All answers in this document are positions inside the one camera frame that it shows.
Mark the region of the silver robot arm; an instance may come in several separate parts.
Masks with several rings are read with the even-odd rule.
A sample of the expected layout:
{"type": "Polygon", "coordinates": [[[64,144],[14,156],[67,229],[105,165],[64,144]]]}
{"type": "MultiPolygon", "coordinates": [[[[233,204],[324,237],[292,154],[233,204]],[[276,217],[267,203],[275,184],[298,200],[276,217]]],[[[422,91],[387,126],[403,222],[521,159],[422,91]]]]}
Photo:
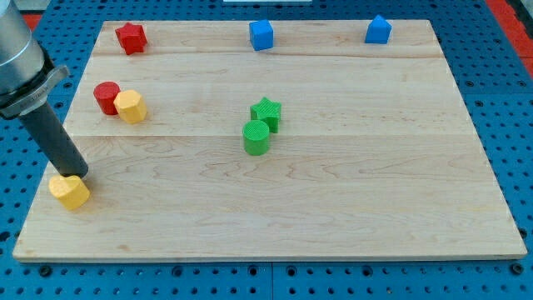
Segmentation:
{"type": "Polygon", "coordinates": [[[1,117],[13,119],[41,107],[69,74],[32,36],[16,4],[1,0],[1,117]]]}

